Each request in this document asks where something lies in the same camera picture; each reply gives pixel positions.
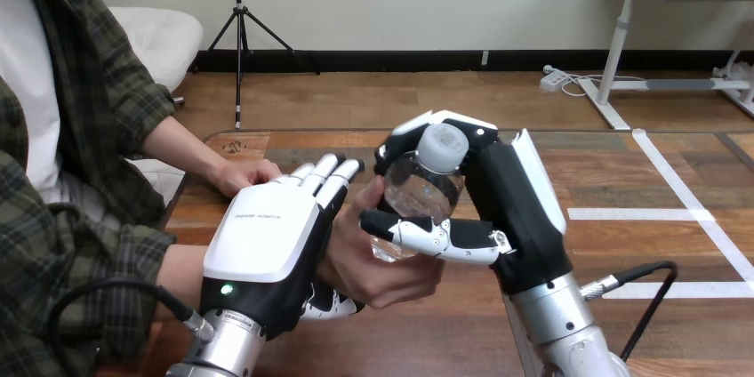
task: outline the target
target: person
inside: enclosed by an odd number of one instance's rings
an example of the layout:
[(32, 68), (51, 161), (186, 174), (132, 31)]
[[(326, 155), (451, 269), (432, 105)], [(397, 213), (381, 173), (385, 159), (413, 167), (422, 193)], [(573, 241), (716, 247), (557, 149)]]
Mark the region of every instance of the person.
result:
[[(227, 197), (280, 174), (229, 162), (173, 117), (172, 98), (135, 57), (102, 0), (0, 0), (0, 375), (60, 375), (44, 334), (64, 293), (137, 277), (198, 307), (206, 247), (156, 229), (163, 198), (124, 159), (152, 156)], [(357, 216), (379, 201), (375, 178), (341, 213), (318, 277), (375, 308), (434, 292), (442, 261), (373, 257)], [(110, 289), (71, 304), (60, 331), (81, 375), (135, 357), (163, 307)]]

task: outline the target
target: desk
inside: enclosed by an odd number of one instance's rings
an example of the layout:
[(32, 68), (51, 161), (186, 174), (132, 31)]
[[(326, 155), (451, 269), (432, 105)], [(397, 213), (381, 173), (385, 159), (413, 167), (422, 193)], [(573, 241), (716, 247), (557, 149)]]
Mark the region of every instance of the desk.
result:
[[(683, 1), (752, 1), (752, 0), (683, 0)], [(594, 104), (602, 117), (615, 130), (628, 131), (630, 126), (621, 118), (608, 99), (610, 91), (662, 91), (662, 90), (689, 90), (711, 91), (720, 90), (733, 103), (741, 107), (750, 116), (754, 116), (754, 84), (749, 81), (730, 81), (721, 78), (692, 80), (692, 79), (665, 79), (646, 81), (614, 81), (615, 70), (621, 58), (621, 51), (629, 31), (630, 17), (633, 12), (634, 0), (623, 0), (621, 16), (615, 26), (613, 41), (610, 43), (610, 52), (607, 56), (605, 71), (602, 75), (602, 83), (597, 88), (591, 79), (579, 79), (577, 82), (584, 90), (587, 97)]]
[[(370, 168), (373, 148), (386, 135), (229, 132), (215, 135), (207, 144), (230, 159), (266, 157), (283, 172), (316, 161), (329, 151), (364, 159)], [(512, 135), (501, 133), (508, 140)], [(754, 153), (754, 134), (731, 137), (741, 144), (740, 150)], [(576, 209), (683, 206), (628, 133), (534, 132), (533, 139), (566, 217)], [(751, 260), (754, 172), (712, 134), (656, 134), (650, 139)], [(736, 177), (718, 177), (721, 172)], [(347, 202), (369, 179), (368, 172), (358, 176)], [(210, 186), (189, 177), (166, 228), (182, 244), (207, 244), (228, 203)], [(475, 214), (464, 195), (454, 216), (473, 218)], [(694, 286), (737, 290), (728, 299), (665, 301), (629, 361), (635, 377), (751, 375), (754, 291), (746, 291), (742, 277), (695, 221), (590, 221), (582, 217), (570, 219), (565, 237), (581, 283), (642, 262), (671, 259), (680, 266), (681, 283), (701, 284), (686, 284), (692, 297), (723, 295), (694, 291)], [(662, 277), (647, 281), (659, 282)], [(590, 303), (612, 351), (620, 351), (647, 302), (639, 298)], [(155, 324), (152, 333), (150, 347), (138, 364), (107, 368), (99, 377), (164, 376), (188, 349), (189, 332), (178, 323), (162, 323)], [(527, 355), (522, 350), (525, 361)], [(521, 357), (491, 271), (448, 263), (433, 297), (384, 310), (365, 309), (341, 320), (301, 322), (295, 331), (265, 346), (254, 376), (520, 377), (525, 375)]]

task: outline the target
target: human hand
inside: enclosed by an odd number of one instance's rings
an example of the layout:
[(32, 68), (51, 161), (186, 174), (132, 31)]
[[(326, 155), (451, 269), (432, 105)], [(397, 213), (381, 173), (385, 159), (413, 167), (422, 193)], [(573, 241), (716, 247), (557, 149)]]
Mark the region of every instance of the human hand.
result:
[(359, 214), (380, 202), (385, 183), (375, 177), (353, 204), (336, 217), (317, 275), (339, 293), (382, 309), (435, 293), (445, 261), (417, 254), (388, 263), (374, 257), (370, 235), (358, 226)]
[(225, 160), (208, 178), (223, 195), (234, 197), (243, 188), (266, 183), (280, 175), (277, 165), (267, 159), (246, 162)]

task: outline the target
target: white t-shirt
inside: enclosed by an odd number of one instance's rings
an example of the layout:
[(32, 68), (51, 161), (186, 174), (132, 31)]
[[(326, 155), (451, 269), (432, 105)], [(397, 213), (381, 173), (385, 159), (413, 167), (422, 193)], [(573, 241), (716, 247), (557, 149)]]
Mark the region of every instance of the white t-shirt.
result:
[(0, 76), (16, 94), (28, 130), (26, 174), (46, 204), (71, 203), (116, 229), (117, 217), (91, 186), (60, 170), (60, 110), (50, 50), (34, 0), (0, 0)]

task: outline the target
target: tripod stand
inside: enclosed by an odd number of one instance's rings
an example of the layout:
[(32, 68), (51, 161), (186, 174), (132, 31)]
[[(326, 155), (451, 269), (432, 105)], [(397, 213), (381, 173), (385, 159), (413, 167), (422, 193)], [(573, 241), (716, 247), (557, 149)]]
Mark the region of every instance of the tripod stand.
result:
[(220, 41), (220, 38), (225, 34), (225, 31), (228, 30), (228, 27), (230, 26), (230, 23), (233, 21), (233, 19), (236, 19), (237, 22), (237, 42), (236, 42), (236, 50), (237, 50), (237, 68), (236, 68), (236, 129), (241, 129), (241, 79), (243, 78), (243, 72), (241, 69), (241, 62), (243, 59), (243, 56), (248, 56), (252, 53), (251, 50), (249, 50), (249, 45), (246, 42), (246, 25), (245, 25), (245, 17), (248, 17), (252, 19), (253, 22), (255, 22), (259, 27), (264, 29), (265, 32), (267, 32), (270, 36), (275, 38), (276, 41), (278, 41), (283, 47), (285, 47), (288, 52), (290, 52), (292, 55), (296, 57), (296, 59), (299, 61), (299, 63), (307, 70), (311, 72), (316, 72), (319, 75), (319, 71), (316, 71), (312, 69), (309, 64), (307, 64), (306, 61), (298, 54), (296, 51), (291, 48), (290, 45), (286, 44), (283, 39), (280, 38), (280, 36), (276, 35), (275, 32), (270, 30), (267, 26), (265, 26), (259, 19), (254, 17), (254, 14), (252, 14), (249, 9), (244, 6), (244, 4), (241, 2), (241, 0), (236, 0), (236, 6), (233, 7), (233, 13), (230, 14), (230, 18), (228, 18), (228, 21), (225, 22), (225, 26), (222, 27), (222, 30), (217, 35), (217, 37), (214, 38), (214, 41), (210, 45), (210, 47), (207, 49), (208, 52), (212, 51), (217, 45), (217, 43)]

